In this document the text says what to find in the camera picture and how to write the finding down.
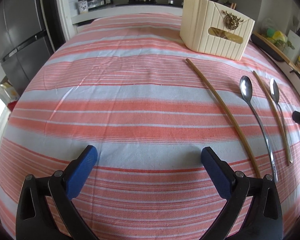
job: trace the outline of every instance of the refrigerator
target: refrigerator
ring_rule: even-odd
[[[65,42],[57,12],[55,0],[0,3],[0,62],[20,96]]]

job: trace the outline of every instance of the yellow box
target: yellow box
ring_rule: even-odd
[[[240,60],[254,20],[209,0],[184,0],[180,37],[196,52]]]

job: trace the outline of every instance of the stainless steel spoon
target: stainless steel spoon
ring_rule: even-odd
[[[277,174],[277,168],[275,166],[273,153],[272,153],[271,146],[270,146],[270,141],[269,141],[268,135],[266,134],[266,130],[263,127],[263,124],[262,124],[257,112],[255,111],[255,109],[253,108],[253,106],[251,104],[252,84],[251,84],[250,78],[248,78],[247,76],[242,76],[242,78],[240,79],[240,91],[241,91],[243,100],[246,101],[248,106],[250,106],[253,114],[255,115],[255,117],[260,125],[261,131],[262,131],[263,137],[265,138],[266,146],[268,149],[273,179],[274,179],[274,182],[277,183],[278,182],[278,174]]]
[[[283,130],[284,130],[284,135],[286,137],[286,141],[287,141],[287,144],[288,144],[289,162],[292,163],[293,159],[292,159],[292,154],[291,154],[291,150],[290,150],[290,144],[289,144],[289,139],[288,139],[286,124],[284,122],[284,117],[283,117],[282,109],[281,109],[281,107],[279,105],[280,92],[279,92],[279,88],[278,88],[277,82],[273,78],[270,79],[270,92],[271,92],[272,100],[275,102],[275,104],[277,105],[277,107],[279,108],[279,111],[280,111],[282,125],[283,125]]]

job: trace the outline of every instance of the spice jar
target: spice jar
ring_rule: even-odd
[[[78,7],[80,14],[88,12],[88,1],[87,0],[78,0]]]

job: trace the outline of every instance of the striped tablecloth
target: striped tablecloth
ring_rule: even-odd
[[[25,176],[64,169],[88,144],[100,153],[74,205],[101,239],[199,239],[221,211],[200,162],[210,146],[234,170],[254,176],[237,133],[216,99],[185,62],[190,58],[241,126],[262,176],[271,173],[261,129],[239,91],[251,78],[252,104],[274,150],[285,233],[300,215],[300,98],[264,54],[248,44],[240,62],[199,54],[179,37],[181,18],[124,15],[94,21],[65,43],[20,98],[0,150],[0,218],[15,237]],[[274,77],[288,126],[293,165],[269,103],[252,71]],[[248,210],[244,205],[232,232]],[[53,216],[66,233],[52,200]]]

